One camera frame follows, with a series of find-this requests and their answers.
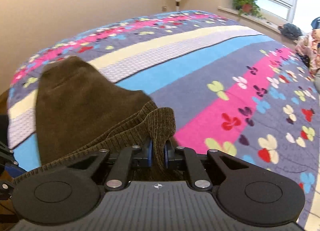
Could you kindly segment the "brown corduroy pants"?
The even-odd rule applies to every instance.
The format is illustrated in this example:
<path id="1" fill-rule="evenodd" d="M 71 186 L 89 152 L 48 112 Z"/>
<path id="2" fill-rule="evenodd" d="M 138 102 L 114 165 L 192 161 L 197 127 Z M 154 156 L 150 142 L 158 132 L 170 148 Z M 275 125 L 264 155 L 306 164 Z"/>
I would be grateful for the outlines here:
<path id="1" fill-rule="evenodd" d="M 174 181 L 178 171 L 164 165 L 164 145 L 176 130 L 174 111 L 159 108 L 143 91 L 108 81 L 79 57 L 44 67 L 37 92 L 36 134 L 41 166 L 15 178 L 14 184 L 101 149 L 111 153 L 151 138 L 152 166 L 137 181 Z"/>

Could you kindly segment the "pile of assorted clothes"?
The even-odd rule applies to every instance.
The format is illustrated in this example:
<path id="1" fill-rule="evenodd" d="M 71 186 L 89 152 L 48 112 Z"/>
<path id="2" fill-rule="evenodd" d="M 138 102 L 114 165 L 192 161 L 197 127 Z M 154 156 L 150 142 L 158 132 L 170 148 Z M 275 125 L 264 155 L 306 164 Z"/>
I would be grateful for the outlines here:
<path id="1" fill-rule="evenodd" d="M 319 93 L 319 17 L 311 22 L 311 27 L 312 32 L 298 40 L 295 50 L 308 67 L 315 89 Z"/>

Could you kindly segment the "potted green plant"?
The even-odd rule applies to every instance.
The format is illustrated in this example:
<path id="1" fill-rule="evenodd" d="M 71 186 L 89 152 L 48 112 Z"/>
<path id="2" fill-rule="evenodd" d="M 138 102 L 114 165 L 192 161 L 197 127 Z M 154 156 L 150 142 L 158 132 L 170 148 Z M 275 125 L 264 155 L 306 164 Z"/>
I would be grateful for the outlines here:
<path id="1" fill-rule="evenodd" d="M 256 0 L 233 0 L 233 8 L 238 11 L 238 16 L 253 16 L 262 19 L 260 7 Z"/>

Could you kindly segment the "colourful floral bed blanket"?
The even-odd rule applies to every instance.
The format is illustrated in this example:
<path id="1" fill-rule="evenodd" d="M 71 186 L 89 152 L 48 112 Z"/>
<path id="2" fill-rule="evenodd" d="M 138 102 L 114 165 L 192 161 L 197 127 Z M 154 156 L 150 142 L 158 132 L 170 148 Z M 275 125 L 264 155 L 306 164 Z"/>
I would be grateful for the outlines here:
<path id="1" fill-rule="evenodd" d="M 25 170 L 40 165 L 35 102 L 43 68 L 76 55 L 119 87 L 141 90 L 176 118 L 175 139 L 296 181 L 298 223 L 319 230 L 319 95 L 280 42 L 204 11 L 138 17 L 91 29 L 39 51 L 11 82 L 9 146 Z"/>

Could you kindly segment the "dark cloth on windowsill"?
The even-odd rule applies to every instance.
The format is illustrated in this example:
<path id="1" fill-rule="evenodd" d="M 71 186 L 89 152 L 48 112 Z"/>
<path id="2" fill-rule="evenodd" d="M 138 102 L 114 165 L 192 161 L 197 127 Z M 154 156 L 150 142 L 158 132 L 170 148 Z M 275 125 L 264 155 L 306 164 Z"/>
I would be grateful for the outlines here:
<path id="1" fill-rule="evenodd" d="M 303 35 L 301 29 L 291 23 L 278 26 L 278 30 L 284 37 L 294 41 Z"/>

